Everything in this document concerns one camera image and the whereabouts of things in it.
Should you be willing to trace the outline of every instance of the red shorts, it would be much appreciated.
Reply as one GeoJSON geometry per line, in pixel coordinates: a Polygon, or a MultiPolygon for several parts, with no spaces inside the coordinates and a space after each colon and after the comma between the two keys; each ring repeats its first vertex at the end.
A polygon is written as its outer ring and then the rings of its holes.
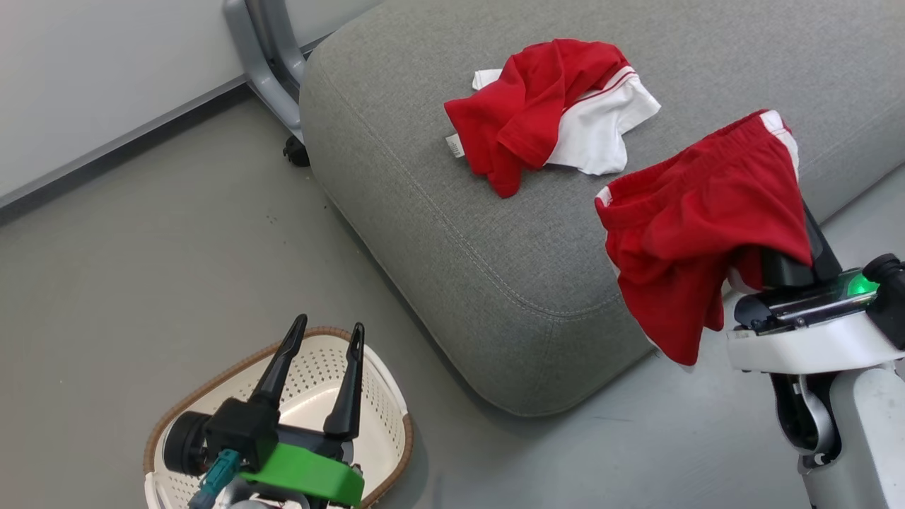
{"type": "Polygon", "coordinates": [[[670,359],[694,364],[703,328],[722,329],[730,268],[762,286],[760,246],[812,264],[797,170],[791,132],[762,110],[597,195],[625,304],[670,359]]]}

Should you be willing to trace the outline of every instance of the white plastic basket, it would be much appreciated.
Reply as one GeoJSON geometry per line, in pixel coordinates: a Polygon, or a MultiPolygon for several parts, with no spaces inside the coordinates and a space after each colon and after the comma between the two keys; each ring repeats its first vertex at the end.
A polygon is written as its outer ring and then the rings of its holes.
{"type": "MultiPolygon", "coordinates": [[[[350,335],[341,329],[312,328],[292,360],[281,399],[280,422],[322,429],[333,408],[346,371],[350,335]]],[[[279,343],[259,351],[204,384],[163,416],[145,446],[145,498],[150,509],[184,509],[199,479],[170,472],[163,463],[163,444],[173,421],[186,410],[214,413],[224,399],[247,399],[279,343]]],[[[412,422],[402,393],[384,363],[367,345],[362,386],[361,425],[353,441],[354,461],[361,465],[369,507],[408,466],[413,446],[412,422]]]]}

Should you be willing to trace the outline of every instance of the gray ottoman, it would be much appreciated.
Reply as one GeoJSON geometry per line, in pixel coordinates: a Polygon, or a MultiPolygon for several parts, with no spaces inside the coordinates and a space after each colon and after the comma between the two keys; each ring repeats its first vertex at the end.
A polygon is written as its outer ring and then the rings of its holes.
{"type": "Polygon", "coordinates": [[[312,55],[306,143],[321,185],[474,389],[514,414],[551,414],[651,350],[605,258],[593,197],[610,178],[526,173],[500,199],[451,156],[443,102],[529,44],[614,43],[663,105],[625,136],[626,172],[775,108],[823,220],[905,161],[903,11],[900,0],[388,0],[312,55]]]}

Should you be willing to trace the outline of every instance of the caster wheel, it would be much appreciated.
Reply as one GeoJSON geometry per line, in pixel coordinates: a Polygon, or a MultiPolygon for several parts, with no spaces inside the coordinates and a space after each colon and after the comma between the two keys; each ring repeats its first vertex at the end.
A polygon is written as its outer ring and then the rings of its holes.
{"type": "Polygon", "coordinates": [[[286,140],[286,148],[283,149],[283,156],[289,158],[289,162],[295,166],[311,166],[311,161],[308,159],[308,149],[305,149],[305,144],[294,136],[290,136],[289,139],[286,140]]]}

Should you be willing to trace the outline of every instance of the elastic waistband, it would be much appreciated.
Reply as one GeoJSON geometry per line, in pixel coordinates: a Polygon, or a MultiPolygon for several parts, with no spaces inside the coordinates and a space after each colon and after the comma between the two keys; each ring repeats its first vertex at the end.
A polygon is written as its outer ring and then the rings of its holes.
{"type": "Polygon", "coordinates": [[[795,152],[792,160],[796,167],[797,148],[780,139],[783,136],[791,139],[778,113],[773,110],[751,113],[709,134],[672,158],[618,178],[604,187],[597,194],[604,205],[603,209],[598,209],[600,220],[607,230],[646,224],[689,189],[731,169],[733,160],[744,158],[750,150],[764,143],[786,144],[790,152],[795,152]],[[680,169],[681,174],[671,182],[666,185],[657,183],[668,170],[685,165],[688,168],[680,169]],[[620,205],[624,197],[636,199],[629,199],[629,203],[620,205]]]}

